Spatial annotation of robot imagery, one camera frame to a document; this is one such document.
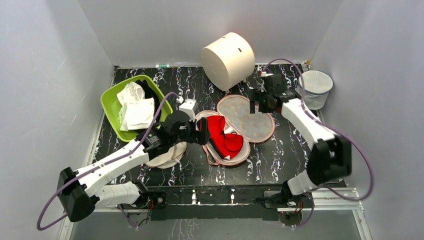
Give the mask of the floral mesh laundry bag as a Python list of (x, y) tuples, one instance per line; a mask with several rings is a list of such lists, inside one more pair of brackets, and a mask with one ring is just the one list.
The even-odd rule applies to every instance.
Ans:
[(195, 115), (197, 120), (209, 116), (224, 116), (224, 132), (237, 133), (243, 137), (240, 153), (232, 159), (221, 158), (211, 143), (203, 146), (207, 161), (212, 166), (236, 166), (244, 162), (250, 155), (250, 144), (267, 141), (275, 131), (275, 121), (269, 113), (250, 114), (250, 102), (242, 95), (228, 95), (216, 105), (216, 111), (203, 110)]

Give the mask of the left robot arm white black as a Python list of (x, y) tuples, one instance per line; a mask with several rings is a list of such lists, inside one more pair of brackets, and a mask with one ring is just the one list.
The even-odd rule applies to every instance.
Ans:
[(96, 208), (128, 204), (144, 208), (149, 194), (135, 183), (109, 185), (120, 174), (162, 156), (185, 142), (205, 145), (210, 131), (206, 117), (191, 119), (177, 110), (164, 122), (157, 122), (127, 145), (109, 156), (78, 170), (70, 167), (59, 173), (57, 197), (71, 222), (79, 222)]

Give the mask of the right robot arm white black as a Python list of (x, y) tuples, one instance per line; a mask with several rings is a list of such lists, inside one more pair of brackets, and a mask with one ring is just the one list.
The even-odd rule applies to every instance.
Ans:
[(295, 207), (307, 193), (352, 172), (352, 144), (345, 137), (322, 125), (301, 96), (290, 90), (282, 75), (261, 73), (263, 88), (249, 92), (250, 113), (277, 112), (302, 135), (310, 153), (304, 171), (283, 182), (280, 191), (265, 191), (255, 199), (265, 208)]

